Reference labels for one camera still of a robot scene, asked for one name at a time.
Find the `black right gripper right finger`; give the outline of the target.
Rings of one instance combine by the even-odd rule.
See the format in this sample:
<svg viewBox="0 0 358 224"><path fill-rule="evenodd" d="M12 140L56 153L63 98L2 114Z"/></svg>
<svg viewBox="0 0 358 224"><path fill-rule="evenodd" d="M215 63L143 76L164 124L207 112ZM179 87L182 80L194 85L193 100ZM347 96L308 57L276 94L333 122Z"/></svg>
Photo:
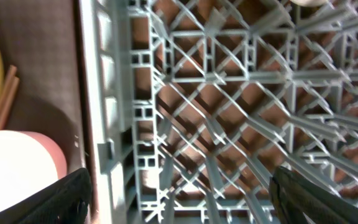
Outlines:
<svg viewBox="0 0 358 224"><path fill-rule="evenodd" d="M358 208L285 167L270 179L269 197L281 223L355 223Z"/></svg>

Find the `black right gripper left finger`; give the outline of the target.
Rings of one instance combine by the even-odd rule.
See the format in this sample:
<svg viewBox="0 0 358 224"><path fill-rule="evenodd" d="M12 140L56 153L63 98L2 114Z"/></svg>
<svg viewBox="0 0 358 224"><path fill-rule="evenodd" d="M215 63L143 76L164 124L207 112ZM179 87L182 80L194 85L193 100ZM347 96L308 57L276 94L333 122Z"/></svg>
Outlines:
<svg viewBox="0 0 358 224"><path fill-rule="evenodd" d="M92 183L89 172L80 168L1 211L0 224L84 224L91 199Z"/></svg>

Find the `pale green cup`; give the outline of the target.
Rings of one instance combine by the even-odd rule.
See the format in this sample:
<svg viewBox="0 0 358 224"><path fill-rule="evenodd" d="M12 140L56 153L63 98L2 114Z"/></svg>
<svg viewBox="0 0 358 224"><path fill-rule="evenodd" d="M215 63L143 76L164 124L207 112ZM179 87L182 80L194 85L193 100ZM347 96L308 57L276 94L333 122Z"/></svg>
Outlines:
<svg viewBox="0 0 358 224"><path fill-rule="evenodd" d="M329 2L329 0L290 0L290 1L302 7L317 7Z"/></svg>

